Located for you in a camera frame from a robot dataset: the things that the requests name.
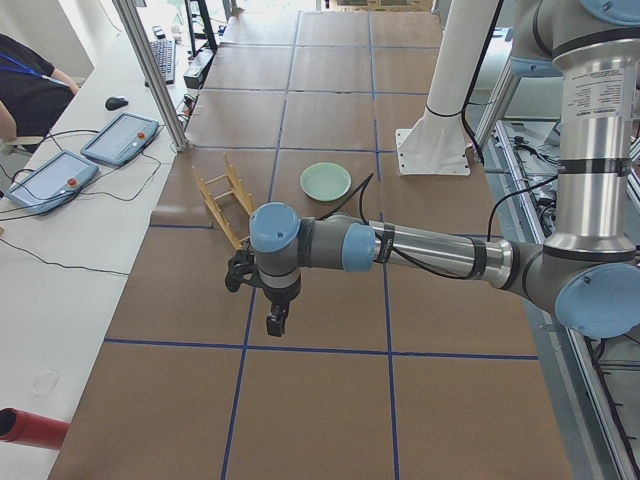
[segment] computer mouse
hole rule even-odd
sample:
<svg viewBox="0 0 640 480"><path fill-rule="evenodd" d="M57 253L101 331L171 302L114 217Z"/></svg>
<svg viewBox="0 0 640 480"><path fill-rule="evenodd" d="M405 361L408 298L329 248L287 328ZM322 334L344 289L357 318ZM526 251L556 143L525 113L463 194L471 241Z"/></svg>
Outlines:
<svg viewBox="0 0 640 480"><path fill-rule="evenodd" d="M104 108L107 110L117 110L125 105L129 105L129 100L125 97L109 97L107 101L104 102Z"/></svg>

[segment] green bowl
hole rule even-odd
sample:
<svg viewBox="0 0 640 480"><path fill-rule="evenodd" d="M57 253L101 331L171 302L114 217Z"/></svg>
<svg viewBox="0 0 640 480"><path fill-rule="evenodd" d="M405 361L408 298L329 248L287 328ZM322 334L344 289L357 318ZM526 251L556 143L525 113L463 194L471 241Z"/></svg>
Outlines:
<svg viewBox="0 0 640 480"><path fill-rule="evenodd" d="M335 163L316 163L302 172L300 187L314 200L331 202L349 191L351 176Z"/></svg>

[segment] red cylinder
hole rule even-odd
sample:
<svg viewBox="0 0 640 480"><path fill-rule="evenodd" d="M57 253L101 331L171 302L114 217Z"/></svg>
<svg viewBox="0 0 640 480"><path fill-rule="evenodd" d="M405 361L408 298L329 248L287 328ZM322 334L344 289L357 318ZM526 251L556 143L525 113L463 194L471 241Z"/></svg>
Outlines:
<svg viewBox="0 0 640 480"><path fill-rule="evenodd" d="M60 450L69 424L30 412L0 410L0 440L31 447Z"/></svg>

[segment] white desk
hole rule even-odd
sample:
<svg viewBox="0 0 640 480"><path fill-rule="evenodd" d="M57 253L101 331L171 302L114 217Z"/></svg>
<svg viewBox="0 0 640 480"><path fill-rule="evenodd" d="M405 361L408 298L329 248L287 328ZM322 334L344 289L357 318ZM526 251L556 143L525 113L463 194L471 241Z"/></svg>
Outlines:
<svg viewBox="0 0 640 480"><path fill-rule="evenodd" d="M183 53L179 57L186 58L186 50ZM181 75L178 77L170 86L174 105L186 92ZM129 105L107 111L104 101L112 95L126 96ZM124 33L53 132L99 130L122 110L162 120ZM90 134L60 136L57 140L63 148L79 152L89 138ZM27 166L40 166L57 151L54 142L47 141ZM0 220L6 230L2 238L48 261L129 272L175 155L166 130L146 153L157 158L161 166L134 201L122 202L106 195L80 196L43 217ZM138 157L86 192L131 197L156 166L157 162ZM100 174L109 170L100 167ZM0 211L12 208L15 205L7 199L0 201ZM45 265L1 243L0 265L0 408L13 407L70 421L126 277ZM46 478L56 455L50 450L0 443L0 478Z"/></svg>

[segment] black keyboard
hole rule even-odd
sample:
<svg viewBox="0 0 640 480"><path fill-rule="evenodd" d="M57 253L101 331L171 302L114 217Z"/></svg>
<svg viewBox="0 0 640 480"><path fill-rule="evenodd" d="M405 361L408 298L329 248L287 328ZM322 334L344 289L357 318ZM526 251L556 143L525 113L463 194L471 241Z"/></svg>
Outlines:
<svg viewBox="0 0 640 480"><path fill-rule="evenodd" d="M149 45L165 83L173 83L176 79L176 42L153 40Z"/></svg>

